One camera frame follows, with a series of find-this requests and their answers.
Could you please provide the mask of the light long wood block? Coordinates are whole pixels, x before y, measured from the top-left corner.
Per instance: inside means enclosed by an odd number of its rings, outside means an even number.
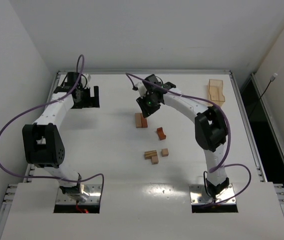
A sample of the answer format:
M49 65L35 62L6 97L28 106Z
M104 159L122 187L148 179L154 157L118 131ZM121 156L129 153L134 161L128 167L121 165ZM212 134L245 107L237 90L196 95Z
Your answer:
M141 113L135 113L135 126L136 128L142 128Z

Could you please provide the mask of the reddish long wood block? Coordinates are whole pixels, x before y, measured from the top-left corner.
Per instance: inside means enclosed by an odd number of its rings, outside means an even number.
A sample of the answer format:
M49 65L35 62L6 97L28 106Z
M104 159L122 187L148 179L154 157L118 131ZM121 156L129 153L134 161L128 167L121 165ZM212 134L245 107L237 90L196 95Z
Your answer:
M147 119L144 118L142 115L141 115L141 126L142 126L142 128L148 127Z

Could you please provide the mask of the reddish arch wood block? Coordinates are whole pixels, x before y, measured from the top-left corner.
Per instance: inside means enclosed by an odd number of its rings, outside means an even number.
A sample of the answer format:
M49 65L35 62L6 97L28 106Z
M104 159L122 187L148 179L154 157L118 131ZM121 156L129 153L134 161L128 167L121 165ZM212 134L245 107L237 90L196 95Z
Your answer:
M156 129L156 133L157 133L158 138L159 138L159 140L160 140L160 141L162 141L162 140L165 140L165 139L166 139L166 135L165 135L165 133L164 133L164 131L163 131L163 128L162 128L162 127L157 128L157 129Z

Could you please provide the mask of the striped zebrawood block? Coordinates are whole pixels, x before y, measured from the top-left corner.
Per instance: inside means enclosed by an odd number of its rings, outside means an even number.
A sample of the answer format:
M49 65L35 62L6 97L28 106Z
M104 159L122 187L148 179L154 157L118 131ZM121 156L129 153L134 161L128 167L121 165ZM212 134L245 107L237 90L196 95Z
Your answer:
M151 159L152 157L157 156L157 151L156 150L151 150L151 151L146 151L144 152L144 158L145 159Z

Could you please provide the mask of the small light wood cube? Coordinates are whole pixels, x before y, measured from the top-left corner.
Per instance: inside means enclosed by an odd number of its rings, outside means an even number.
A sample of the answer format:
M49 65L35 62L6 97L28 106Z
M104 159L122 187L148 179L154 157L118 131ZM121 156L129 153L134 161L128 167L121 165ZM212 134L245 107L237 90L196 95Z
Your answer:
M157 157L157 156L153 156L153 157L151 157L151 163L152 163L153 165L158 164L158 163L159 163L159 159L158 159L158 157Z

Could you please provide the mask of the clear amber plastic box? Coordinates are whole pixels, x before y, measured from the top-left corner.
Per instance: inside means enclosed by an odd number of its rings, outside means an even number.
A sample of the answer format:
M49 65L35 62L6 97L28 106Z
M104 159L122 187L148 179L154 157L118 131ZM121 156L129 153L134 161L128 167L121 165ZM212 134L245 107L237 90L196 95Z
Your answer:
M225 103L225 96L223 94L224 82L220 79L209 79L207 86L208 100L214 102L218 106L222 107Z

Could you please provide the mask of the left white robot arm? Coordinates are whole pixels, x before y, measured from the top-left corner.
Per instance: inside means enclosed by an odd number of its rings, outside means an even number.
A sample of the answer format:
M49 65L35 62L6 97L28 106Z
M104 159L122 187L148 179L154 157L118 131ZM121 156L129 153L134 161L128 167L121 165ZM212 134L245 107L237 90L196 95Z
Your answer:
M99 88L90 93L90 76L68 72L57 86L41 116L22 129L25 158L28 164L44 169L57 178L62 193L82 202L89 197L88 188L80 183L81 175L65 162L65 147L59 128L70 109L99 108Z

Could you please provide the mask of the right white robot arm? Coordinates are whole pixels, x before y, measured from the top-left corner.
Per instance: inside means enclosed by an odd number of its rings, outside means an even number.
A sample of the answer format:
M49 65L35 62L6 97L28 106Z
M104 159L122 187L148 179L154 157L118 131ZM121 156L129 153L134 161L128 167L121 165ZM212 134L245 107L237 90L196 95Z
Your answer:
M228 125L220 107L205 106L193 98L186 97L171 82L163 83L152 74L133 85L140 97L137 103L144 118L160 109L161 105L174 108L186 116L195 127L195 140L203 149L207 165L206 190L215 198L229 184L223 163L224 146L229 135Z

